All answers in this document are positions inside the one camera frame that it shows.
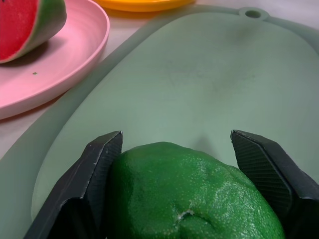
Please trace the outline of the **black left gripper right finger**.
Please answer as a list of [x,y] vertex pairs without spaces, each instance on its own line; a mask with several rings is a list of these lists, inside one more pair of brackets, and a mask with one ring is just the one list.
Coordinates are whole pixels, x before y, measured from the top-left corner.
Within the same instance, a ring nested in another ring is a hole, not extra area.
[[286,239],[319,239],[319,184],[275,141],[240,130],[230,138],[239,169],[276,213]]

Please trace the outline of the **toy watermelon slice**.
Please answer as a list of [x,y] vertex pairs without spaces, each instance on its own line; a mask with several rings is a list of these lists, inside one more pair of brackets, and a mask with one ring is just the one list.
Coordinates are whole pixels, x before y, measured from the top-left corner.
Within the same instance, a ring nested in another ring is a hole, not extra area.
[[64,0],[0,0],[0,64],[48,41],[66,19]]

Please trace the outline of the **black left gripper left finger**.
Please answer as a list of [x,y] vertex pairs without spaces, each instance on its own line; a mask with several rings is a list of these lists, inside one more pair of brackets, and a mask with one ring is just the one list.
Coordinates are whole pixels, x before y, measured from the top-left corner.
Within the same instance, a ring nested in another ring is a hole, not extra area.
[[23,239],[105,239],[106,184],[122,144],[121,131],[87,144],[56,182]]

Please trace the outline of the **yellow plate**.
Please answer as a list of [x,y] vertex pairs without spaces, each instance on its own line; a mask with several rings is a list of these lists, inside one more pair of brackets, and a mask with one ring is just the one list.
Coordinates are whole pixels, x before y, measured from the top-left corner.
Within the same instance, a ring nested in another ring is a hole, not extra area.
[[196,0],[93,0],[106,9],[128,12],[153,12],[178,8]]

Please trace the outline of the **pink plate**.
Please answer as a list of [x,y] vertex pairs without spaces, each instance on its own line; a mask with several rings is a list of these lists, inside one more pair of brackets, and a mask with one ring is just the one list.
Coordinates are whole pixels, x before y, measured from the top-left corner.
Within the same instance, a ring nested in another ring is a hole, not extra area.
[[36,108],[79,83],[100,59],[110,21],[92,0],[65,0],[67,20],[46,43],[0,64],[0,120]]

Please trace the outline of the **green toy citrus fruit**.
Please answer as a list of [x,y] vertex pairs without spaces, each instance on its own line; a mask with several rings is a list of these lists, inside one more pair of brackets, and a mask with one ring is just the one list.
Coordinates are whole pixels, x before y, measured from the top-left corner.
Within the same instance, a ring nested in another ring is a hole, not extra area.
[[107,239],[285,239],[236,167],[169,142],[123,152],[107,189]]

